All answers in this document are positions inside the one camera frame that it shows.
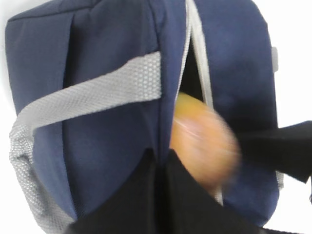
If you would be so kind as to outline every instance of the backpack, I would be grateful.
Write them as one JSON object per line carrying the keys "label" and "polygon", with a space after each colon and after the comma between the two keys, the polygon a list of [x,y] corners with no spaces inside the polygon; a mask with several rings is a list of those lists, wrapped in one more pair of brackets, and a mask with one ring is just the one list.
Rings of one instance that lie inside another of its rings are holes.
{"label": "backpack", "polygon": [[311,174],[311,123],[277,128],[268,28],[250,0],[53,0],[8,21],[6,54],[18,115],[10,160],[47,233],[109,204],[146,150],[155,167],[170,165],[179,91],[239,140],[225,208],[262,227],[278,201],[276,170]]}

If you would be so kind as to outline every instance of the gray mesh strap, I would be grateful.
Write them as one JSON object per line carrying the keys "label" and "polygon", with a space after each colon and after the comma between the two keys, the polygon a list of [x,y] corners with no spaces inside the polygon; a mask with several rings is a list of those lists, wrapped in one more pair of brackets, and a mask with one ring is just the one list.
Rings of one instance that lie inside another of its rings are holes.
{"label": "gray mesh strap", "polygon": [[160,98],[160,52],[130,60],[118,70],[42,97],[18,115],[10,133],[10,161],[38,225],[62,233],[73,220],[47,194],[33,168],[36,128],[131,102]]}

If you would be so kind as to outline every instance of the white wall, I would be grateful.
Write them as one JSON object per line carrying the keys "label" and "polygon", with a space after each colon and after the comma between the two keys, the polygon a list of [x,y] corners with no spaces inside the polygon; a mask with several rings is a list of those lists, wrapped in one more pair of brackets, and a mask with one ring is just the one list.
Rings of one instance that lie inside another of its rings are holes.
{"label": "white wall", "polygon": [[[0,200],[1,229],[8,234],[42,234],[8,161],[8,134],[15,119],[4,54],[4,27],[9,17],[47,0],[0,0]],[[275,74],[279,126],[312,120],[311,0],[254,0],[269,24],[272,44],[279,51]],[[277,209],[266,227],[312,234],[311,183],[286,177]]]}

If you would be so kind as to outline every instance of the orange fruit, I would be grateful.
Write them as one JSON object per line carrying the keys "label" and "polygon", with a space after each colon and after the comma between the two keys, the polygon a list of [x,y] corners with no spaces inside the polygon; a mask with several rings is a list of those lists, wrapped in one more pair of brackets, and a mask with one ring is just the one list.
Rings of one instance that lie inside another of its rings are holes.
{"label": "orange fruit", "polygon": [[222,117],[183,93],[175,104],[170,148],[211,195],[230,178],[240,158],[236,138]]}

